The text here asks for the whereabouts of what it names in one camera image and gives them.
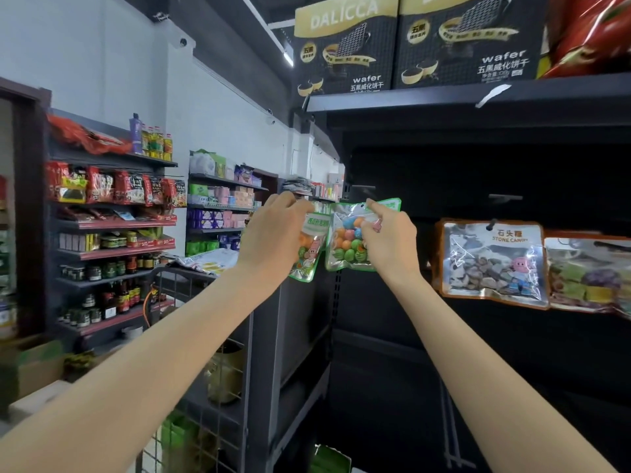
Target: left hand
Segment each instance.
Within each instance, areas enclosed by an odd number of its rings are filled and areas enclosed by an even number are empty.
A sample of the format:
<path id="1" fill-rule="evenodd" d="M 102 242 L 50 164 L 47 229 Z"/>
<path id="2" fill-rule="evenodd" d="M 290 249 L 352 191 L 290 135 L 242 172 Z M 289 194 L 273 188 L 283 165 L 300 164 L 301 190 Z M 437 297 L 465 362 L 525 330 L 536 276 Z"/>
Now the left hand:
<path id="1" fill-rule="evenodd" d="M 274 291 L 296 261 L 305 215 L 313 211 L 311 202 L 296 201 L 291 192 L 272 194 L 241 236 L 236 268 L 257 275 Z"/>

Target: white tape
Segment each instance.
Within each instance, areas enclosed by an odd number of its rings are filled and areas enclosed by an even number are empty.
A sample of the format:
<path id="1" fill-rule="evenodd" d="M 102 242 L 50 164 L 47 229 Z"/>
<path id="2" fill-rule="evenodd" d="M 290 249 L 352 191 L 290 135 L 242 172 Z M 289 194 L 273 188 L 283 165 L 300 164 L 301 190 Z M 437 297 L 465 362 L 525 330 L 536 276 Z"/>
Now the white tape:
<path id="1" fill-rule="evenodd" d="M 509 84 L 501 84 L 500 86 L 495 86 L 491 91 L 489 91 L 489 93 L 484 98 L 482 98 L 480 102 L 476 103 L 475 107 L 481 108 L 482 106 L 486 104 L 488 100 L 490 100 L 491 98 L 494 98 L 498 94 L 503 93 L 504 91 L 509 89 L 510 86 L 511 85 Z"/>

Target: blue candy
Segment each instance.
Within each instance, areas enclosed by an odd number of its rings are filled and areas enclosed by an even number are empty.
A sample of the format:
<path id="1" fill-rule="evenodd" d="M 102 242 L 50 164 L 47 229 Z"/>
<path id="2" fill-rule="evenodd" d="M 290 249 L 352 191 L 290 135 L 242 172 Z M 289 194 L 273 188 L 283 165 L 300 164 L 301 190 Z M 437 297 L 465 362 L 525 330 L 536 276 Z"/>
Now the blue candy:
<path id="1" fill-rule="evenodd" d="M 355 222 L 355 218 L 349 217 L 348 219 L 344 219 L 344 222 L 342 222 L 342 225 L 344 226 L 344 229 L 355 229 L 353 222 Z"/>

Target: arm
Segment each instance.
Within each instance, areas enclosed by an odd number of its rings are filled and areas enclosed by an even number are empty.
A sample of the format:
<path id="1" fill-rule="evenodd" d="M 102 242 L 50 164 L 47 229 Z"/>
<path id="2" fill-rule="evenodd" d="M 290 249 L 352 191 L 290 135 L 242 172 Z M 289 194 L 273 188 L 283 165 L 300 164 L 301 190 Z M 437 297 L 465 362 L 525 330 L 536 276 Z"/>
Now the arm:
<path id="1" fill-rule="evenodd" d="M 222 342 L 287 277 L 308 202 L 273 195 L 239 262 L 0 441 L 2 471 L 124 471 Z"/>
<path id="2" fill-rule="evenodd" d="M 370 260 L 409 315 L 495 473 L 614 472 L 603 456 L 482 340 L 422 278 L 416 228 L 368 201 L 381 232 L 362 226 Z"/>

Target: stone candy bag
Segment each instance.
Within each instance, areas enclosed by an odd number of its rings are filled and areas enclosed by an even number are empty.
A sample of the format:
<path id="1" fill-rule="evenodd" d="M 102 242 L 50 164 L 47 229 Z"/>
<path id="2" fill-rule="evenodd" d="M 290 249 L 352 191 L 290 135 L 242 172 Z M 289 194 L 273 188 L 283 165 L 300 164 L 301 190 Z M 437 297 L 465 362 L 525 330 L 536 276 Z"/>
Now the stone candy bag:
<path id="1" fill-rule="evenodd" d="M 443 220 L 437 228 L 433 285 L 443 295 L 549 308 L 539 224 Z"/>
<path id="2" fill-rule="evenodd" d="M 379 201 L 379 204 L 401 210 L 401 199 L 391 198 Z M 362 222 L 373 222 L 373 229 L 379 232 L 381 220 L 365 202 L 359 204 L 336 203 L 331 206 L 331 225 L 329 241 L 326 246 L 326 269 L 340 270 L 348 267 L 355 270 L 375 269 L 370 263 L 368 250 L 362 239 Z"/>
<path id="3" fill-rule="evenodd" d="M 311 282 L 314 279 L 318 258 L 326 243 L 330 223 L 331 220 L 327 214 L 307 214 L 302 225 L 302 232 L 300 232 L 298 260 L 293 265 L 289 277 L 300 282 Z"/>
<path id="4" fill-rule="evenodd" d="M 631 239 L 546 232 L 550 305 L 631 320 Z"/>

